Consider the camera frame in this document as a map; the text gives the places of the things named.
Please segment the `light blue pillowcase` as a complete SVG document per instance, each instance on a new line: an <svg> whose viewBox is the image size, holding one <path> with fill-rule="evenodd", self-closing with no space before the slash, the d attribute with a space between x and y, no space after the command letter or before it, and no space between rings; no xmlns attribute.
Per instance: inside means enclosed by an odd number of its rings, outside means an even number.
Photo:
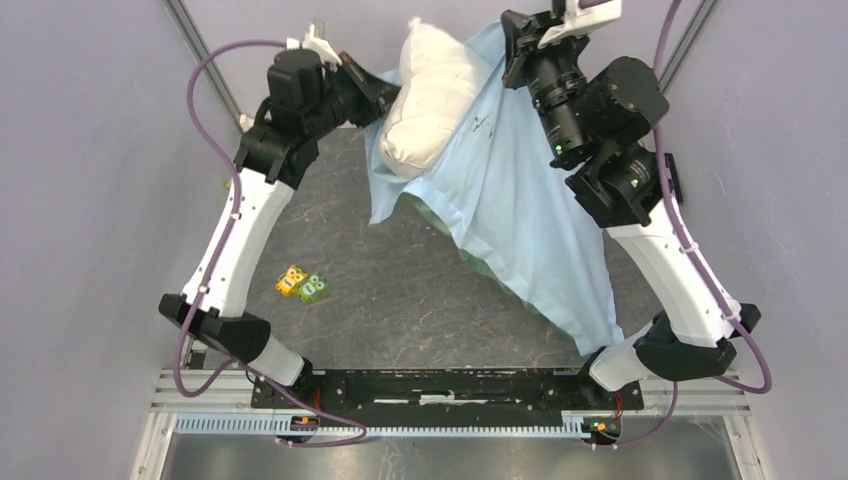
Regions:
<svg viewBox="0 0 848 480"><path fill-rule="evenodd" d="M365 134L371 220L408 198L470 259L587 355L620 342L602 233L548 165L552 155L524 89L503 86L504 36L491 24L460 41L494 69L447 145L422 175L404 179Z"/></svg>

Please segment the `white pillow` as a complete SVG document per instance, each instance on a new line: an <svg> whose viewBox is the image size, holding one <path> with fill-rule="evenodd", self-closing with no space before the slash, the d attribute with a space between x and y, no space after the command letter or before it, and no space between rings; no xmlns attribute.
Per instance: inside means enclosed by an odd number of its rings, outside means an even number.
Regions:
<svg viewBox="0 0 848 480"><path fill-rule="evenodd" d="M446 31L413 17L399 60L400 92L377 134L393 174L425 173L488 80L493 64Z"/></svg>

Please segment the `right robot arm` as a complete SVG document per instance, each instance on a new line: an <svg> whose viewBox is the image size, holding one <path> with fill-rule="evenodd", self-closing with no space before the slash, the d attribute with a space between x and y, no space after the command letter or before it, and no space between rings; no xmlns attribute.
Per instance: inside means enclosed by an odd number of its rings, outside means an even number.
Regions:
<svg viewBox="0 0 848 480"><path fill-rule="evenodd" d="M688 234L672 157L642 145L669 109L654 68L629 56L593 78L579 67L590 34L622 12L618 1L555 1L540 13L500 16L503 85L528 89L552 166L567 172L577 203L631 257L662 305L639 333L586 361L577 392L591 408L649 376L724 378L734 339L748 338L761 317L727 293Z"/></svg>

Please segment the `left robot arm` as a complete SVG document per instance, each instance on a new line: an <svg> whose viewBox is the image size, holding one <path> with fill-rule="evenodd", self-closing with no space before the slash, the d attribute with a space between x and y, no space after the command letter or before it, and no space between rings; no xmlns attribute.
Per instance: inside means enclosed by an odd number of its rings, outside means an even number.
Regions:
<svg viewBox="0 0 848 480"><path fill-rule="evenodd" d="M273 338L268 321L246 310L247 293L272 227L309 166L319 141L349 123L381 119L399 86L364 70L347 53L324 60L310 49L279 52L267 71L268 95L238 150L224 210L197 269L159 312L185 334L276 383L290 407L314 394L311 364Z"/></svg>

